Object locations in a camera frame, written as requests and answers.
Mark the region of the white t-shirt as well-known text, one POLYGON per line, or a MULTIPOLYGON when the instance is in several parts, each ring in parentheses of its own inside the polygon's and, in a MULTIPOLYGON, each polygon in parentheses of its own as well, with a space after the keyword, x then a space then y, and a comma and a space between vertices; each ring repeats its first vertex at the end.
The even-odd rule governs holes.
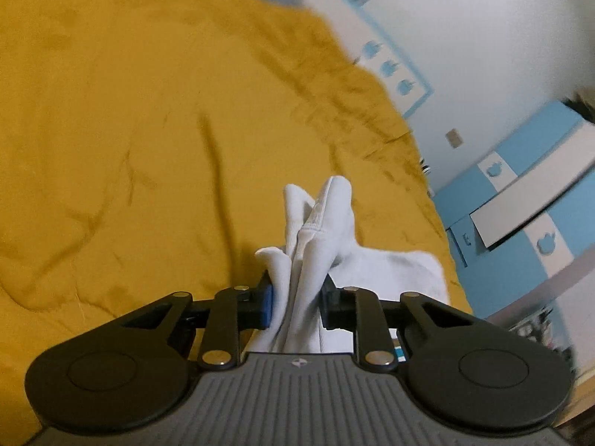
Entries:
POLYGON ((371 290, 397 300, 415 291, 449 303, 445 274, 426 252, 393 252, 360 246, 355 237, 352 186, 343 176, 330 177, 317 197, 297 185, 285 186, 285 244, 258 250, 273 285, 271 324, 248 342, 250 352, 350 352, 353 338, 322 324, 319 293, 326 278, 339 288, 371 290))

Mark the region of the blue white wardrobe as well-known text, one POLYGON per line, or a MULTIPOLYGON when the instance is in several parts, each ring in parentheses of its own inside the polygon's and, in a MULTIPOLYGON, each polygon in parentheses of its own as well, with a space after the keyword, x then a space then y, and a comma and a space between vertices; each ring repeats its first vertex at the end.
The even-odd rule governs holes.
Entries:
POLYGON ((434 197, 473 312, 487 318, 594 245, 594 125, 542 107, 434 197))

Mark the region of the mustard yellow quilt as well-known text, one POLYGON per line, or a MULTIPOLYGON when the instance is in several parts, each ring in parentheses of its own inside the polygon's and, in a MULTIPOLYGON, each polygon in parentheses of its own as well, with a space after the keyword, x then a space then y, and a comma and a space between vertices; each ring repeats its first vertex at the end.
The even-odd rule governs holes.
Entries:
POLYGON ((285 186, 352 186, 365 248, 426 252, 468 311, 408 124, 313 12, 265 0, 1 0, 1 441, 33 359, 167 294, 267 272, 285 186))

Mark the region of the white blue headboard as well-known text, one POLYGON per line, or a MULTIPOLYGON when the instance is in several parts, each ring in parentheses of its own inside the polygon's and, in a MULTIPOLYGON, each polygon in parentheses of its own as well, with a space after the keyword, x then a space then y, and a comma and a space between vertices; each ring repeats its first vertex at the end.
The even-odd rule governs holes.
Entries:
POLYGON ((348 0, 303 0, 303 7, 327 21, 356 65, 375 75, 393 106, 410 117, 432 95, 432 87, 373 12, 382 0, 357 6, 348 0))

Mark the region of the wall switch plate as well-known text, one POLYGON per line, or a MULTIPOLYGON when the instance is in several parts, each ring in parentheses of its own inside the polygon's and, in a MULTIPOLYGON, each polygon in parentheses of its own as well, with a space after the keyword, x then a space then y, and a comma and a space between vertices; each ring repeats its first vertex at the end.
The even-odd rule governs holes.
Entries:
POLYGON ((457 129, 451 129, 446 133, 445 137, 453 149, 459 148, 463 144, 462 136, 457 129))

